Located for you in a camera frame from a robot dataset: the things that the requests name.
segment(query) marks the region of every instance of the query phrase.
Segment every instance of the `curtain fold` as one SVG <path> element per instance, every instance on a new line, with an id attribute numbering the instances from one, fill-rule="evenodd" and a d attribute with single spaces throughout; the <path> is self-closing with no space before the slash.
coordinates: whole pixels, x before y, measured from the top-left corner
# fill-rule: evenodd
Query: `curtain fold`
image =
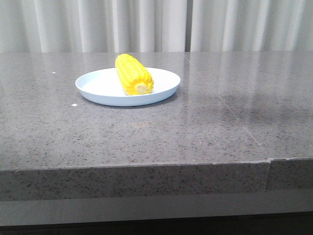
<path id="1" fill-rule="evenodd" d="M 313 50 L 312 0 L 0 0 L 0 52 Z"/>

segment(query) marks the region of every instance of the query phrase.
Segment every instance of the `gray granite countertop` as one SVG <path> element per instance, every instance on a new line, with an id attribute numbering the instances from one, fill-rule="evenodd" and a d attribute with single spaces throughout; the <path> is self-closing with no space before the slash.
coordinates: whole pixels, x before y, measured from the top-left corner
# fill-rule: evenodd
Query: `gray granite countertop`
<path id="1" fill-rule="evenodd" d="M 75 80 L 118 54 L 0 54 L 1 201 L 313 188 L 312 51 L 131 54 L 177 92 L 100 105 Z"/>

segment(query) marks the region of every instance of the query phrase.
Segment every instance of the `white plate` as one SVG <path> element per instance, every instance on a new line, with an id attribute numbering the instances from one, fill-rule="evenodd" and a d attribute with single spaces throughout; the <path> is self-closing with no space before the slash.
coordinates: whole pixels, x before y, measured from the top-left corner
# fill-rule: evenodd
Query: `white plate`
<path id="1" fill-rule="evenodd" d="M 115 68 L 86 73 L 75 85 L 86 99 L 111 106 L 138 106 L 152 104 L 172 96 L 180 83 L 180 77 L 170 71 L 147 68 L 154 80 L 150 94 L 126 95 L 118 80 Z"/>

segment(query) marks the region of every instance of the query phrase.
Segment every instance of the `yellow corn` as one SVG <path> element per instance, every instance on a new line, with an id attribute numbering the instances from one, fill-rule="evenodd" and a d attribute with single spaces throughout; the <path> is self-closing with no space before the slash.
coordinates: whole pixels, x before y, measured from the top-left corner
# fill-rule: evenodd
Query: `yellow corn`
<path id="1" fill-rule="evenodd" d="M 119 81 L 126 94 L 149 94 L 153 79 L 147 69 L 134 57 L 120 54 L 115 61 Z"/>

